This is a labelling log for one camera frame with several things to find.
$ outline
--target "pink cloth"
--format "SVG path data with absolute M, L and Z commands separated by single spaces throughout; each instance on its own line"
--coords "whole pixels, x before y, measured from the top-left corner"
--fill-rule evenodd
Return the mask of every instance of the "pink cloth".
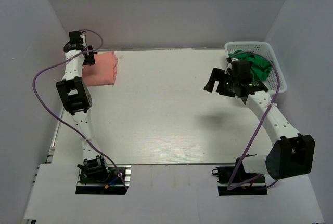
M 95 54 L 95 64 L 85 65 L 82 70 L 86 86 L 114 85 L 117 75 L 118 59 L 114 51 Z

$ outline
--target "green cloth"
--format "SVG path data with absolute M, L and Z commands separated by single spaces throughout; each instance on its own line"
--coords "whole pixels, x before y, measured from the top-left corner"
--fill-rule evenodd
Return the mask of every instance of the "green cloth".
M 239 52 L 242 52 L 242 50 L 237 50 L 233 54 L 229 54 L 229 57 Z M 267 60 L 261 58 L 258 55 L 239 54 L 236 55 L 234 58 L 238 60 L 247 60 L 250 62 L 253 81 L 264 81 L 267 79 L 268 75 L 271 72 L 272 69 L 271 64 Z

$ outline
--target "white basket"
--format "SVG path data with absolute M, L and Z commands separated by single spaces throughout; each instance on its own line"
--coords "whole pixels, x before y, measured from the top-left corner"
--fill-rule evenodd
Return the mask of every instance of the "white basket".
M 250 51 L 255 52 L 269 59 L 275 66 L 277 73 L 280 77 L 280 90 L 279 93 L 284 93 L 287 90 L 287 84 L 285 78 L 283 77 L 281 68 L 279 63 L 277 62 L 276 56 L 271 45 L 267 42 L 259 42 L 259 41 L 236 41 L 236 42 L 228 42 L 224 46 L 227 58 L 229 54 L 233 54 L 237 50 L 242 51 Z M 276 75 L 271 69 L 270 74 L 267 77 L 267 80 L 263 81 L 265 86 L 268 88 L 268 92 L 272 95 L 276 91 L 277 87 L 277 79 Z

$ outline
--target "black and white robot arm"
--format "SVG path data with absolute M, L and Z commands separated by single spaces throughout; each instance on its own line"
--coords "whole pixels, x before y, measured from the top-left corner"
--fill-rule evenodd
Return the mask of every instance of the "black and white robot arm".
M 260 120 L 271 103 L 270 94 L 261 81 L 253 81 L 248 61 L 234 61 L 225 70 L 214 68 L 204 87 L 229 97 L 239 97 Z M 308 174 L 311 171 L 314 140 L 295 129 L 273 104 L 264 122 L 273 148 L 268 155 L 248 155 L 242 161 L 245 173 L 269 174 L 273 179 L 283 179 Z
M 80 31 L 69 33 L 70 41 L 64 46 L 66 60 L 72 59 L 66 63 L 65 74 L 56 86 L 59 92 L 64 109 L 68 111 L 79 131 L 90 141 L 90 143 L 100 150 L 95 139 L 90 107 L 92 99 L 90 93 L 82 80 L 83 65 L 95 64 L 94 54 L 88 52 L 81 54 L 83 51 L 93 50 L 92 46 L 87 46 L 85 35 Z M 78 165 L 85 174 L 93 179 L 103 181 L 108 177 L 107 164 L 105 159 L 98 154 L 91 146 L 82 139 L 83 166 Z

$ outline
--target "gray wall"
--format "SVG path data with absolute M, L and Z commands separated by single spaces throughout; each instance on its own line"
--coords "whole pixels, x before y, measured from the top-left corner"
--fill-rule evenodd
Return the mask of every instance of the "gray wall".
M 166 48 L 263 41 L 285 0 L 49 1 L 66 31 L 94 29 L 104 48 Z
M 65 31 L 48 0 L 0 0 L 0 223 L 21 223 L 37 166 L 45 162 L 56 121 L 33 94 L 34 75 L 63 61 Z M 55 81 L 62 69 L 41 77 L 38 89 L 60 111 Z
M 285 116 L 316 141 L 310 180 L 326 223 L 333 223 L 333 0 L 286 0 L 266 41 L 288 84 Z

